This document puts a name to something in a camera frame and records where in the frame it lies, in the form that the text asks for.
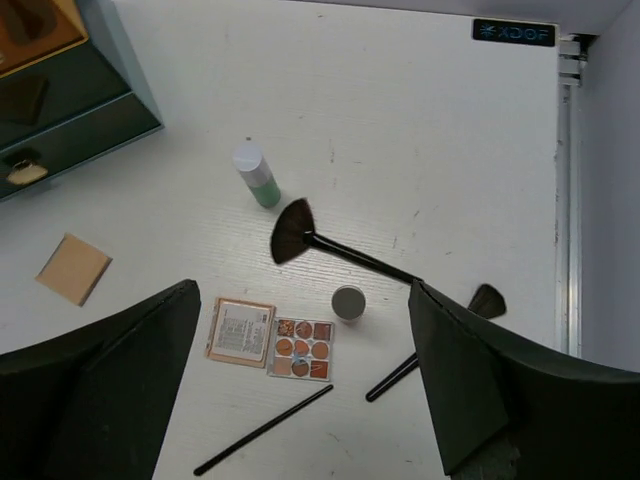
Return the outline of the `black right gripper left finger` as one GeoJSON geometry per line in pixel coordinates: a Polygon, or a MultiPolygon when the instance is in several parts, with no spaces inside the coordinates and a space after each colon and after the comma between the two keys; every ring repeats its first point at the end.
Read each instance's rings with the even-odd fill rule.
{"type": "Polygon", "coordinates": [[[185,279],[1,357],[4,479],[150,479],[201,308],[185,279]]]}

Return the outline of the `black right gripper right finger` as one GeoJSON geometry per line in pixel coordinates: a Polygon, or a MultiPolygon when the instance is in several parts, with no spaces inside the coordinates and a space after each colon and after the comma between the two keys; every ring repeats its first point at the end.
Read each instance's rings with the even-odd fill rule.
{"type": "Polygon", "coordinates": [[[638,477],[637,373],[538,344],[421,281],[409,313],[445,475],[638,477]]]}

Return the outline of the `jar with grey lid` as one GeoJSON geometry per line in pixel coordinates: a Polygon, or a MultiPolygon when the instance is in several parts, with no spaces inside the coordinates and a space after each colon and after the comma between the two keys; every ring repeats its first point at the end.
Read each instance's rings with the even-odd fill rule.
{"type": "Polygon", "coordinates": [[[334,291],[331,306],[342,322],[357,322],[366,309],[366,297],[358,287],[343,285],[334,291]]]}

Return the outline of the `nine colour eyeshadow palette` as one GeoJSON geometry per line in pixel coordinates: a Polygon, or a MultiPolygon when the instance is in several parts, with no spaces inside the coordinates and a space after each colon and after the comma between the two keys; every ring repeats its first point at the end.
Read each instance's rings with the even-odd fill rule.
{"type": "Polygon", "coordinates": [[[277,318],[269,347],[267,374],[277,378],[329,382],[334,338],[332,322],[277,318]]]}

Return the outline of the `green bottle white cap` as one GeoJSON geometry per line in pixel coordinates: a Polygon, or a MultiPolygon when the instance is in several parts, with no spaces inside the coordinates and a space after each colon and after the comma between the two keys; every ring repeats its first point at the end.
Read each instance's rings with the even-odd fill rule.
{"type": "Polygon", "coordinates": [[[234,150],[232,160],[256,201],[264,208],[275,207],[281,191],[262,150],[247,141],[234,150]]]}

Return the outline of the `peach compact with label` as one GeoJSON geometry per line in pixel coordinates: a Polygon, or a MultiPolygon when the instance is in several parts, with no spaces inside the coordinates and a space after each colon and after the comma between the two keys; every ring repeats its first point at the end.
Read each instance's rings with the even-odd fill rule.
{"type": "Polygon", "coordinates": [[[264,369],[276,306],[217,297],[205,357],[264,369]]]}

